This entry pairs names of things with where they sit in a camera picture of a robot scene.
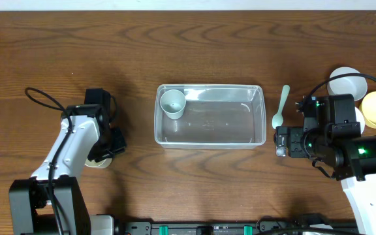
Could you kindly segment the cream white plastic cup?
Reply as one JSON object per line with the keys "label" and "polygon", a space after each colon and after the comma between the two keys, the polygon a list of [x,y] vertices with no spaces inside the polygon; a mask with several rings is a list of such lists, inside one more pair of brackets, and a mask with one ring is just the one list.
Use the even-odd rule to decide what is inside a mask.
{"label": "cream white plastic cup", "polygon": [[107,158],[102,161],[96,162],[95,160],[89,161],[88,159],[85,161],[85,166],[90,168],[107,168],[110,166],[112,162],[112,158]]}

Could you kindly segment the white plastic bowl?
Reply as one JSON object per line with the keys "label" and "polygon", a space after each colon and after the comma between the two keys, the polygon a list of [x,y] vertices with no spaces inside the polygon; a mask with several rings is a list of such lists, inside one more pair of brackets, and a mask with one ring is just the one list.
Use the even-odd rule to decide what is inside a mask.
{"label": "white plastic bowl", "polygon": [[365,129],[365,126],[366,126],[364,116],[358,108],[355,108],[355,114],[356,114],[357,122],[360,123],[360,133],[362,134],[364,132],[364,129]]}

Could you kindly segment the grey plastic cup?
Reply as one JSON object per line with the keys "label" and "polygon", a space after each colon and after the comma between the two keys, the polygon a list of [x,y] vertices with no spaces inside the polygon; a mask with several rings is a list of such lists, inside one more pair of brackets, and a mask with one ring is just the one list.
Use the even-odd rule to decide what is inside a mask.
{"label": "grey plastic cup", "polygon": [[170,119],[182,117],[186,104],[185,95],[176,89],[166,91],[160,98],[161,109]]}

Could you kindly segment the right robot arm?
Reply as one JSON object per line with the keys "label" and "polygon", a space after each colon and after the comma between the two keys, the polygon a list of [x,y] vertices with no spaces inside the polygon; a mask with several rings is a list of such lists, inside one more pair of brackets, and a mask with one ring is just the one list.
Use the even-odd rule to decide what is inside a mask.
{"label": "right robot arm", "polygon": [[376,234],[376,136],[362,136],[351,94],[304,98],[301,127],[278,126],[280,157],[306,158],[327,178],[341,183],[358,231]]}

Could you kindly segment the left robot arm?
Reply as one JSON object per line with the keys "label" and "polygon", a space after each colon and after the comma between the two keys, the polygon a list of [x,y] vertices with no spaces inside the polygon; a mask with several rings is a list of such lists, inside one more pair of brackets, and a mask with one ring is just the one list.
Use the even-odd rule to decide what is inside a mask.
{"label": "left robot arm", "polygon": [[61,111],[61,130],[48,156],[26,180],[14,180],[8,197],[15,234],[119,234],[111,215],[90,215],[78,184],[87,165],[107,167],[125,152],[119,128],[111,127],[117,102],[102,88],[87,89],[83,104]]}

